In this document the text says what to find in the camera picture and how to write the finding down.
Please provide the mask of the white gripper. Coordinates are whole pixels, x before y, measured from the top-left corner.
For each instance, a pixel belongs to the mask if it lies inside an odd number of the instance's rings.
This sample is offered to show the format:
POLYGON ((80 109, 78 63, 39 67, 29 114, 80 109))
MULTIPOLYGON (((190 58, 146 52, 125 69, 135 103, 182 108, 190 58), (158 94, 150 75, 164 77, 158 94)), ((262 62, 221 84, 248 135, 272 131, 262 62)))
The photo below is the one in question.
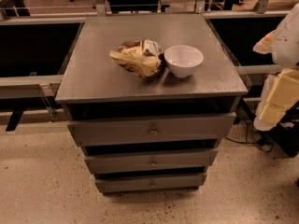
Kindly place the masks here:
POLYGON ((284 69, 277 77, 268 75, 255 112, 254 127, 259 131, 270 131, 298 101, 298 70, 284 69))

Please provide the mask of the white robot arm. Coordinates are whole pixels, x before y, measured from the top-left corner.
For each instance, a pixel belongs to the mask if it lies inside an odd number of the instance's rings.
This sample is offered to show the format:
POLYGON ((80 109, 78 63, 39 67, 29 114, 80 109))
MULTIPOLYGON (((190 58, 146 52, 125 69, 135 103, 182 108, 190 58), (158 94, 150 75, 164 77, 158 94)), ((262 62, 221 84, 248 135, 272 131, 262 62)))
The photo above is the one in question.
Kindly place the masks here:
POLYGON ((264 82, 253 121, 257 130, 270 131, 299 101, 299 4, 274 31, 257 42, 253 50, 270 53, 272 61, 282 67, 278 75, 269 75, 264 82))

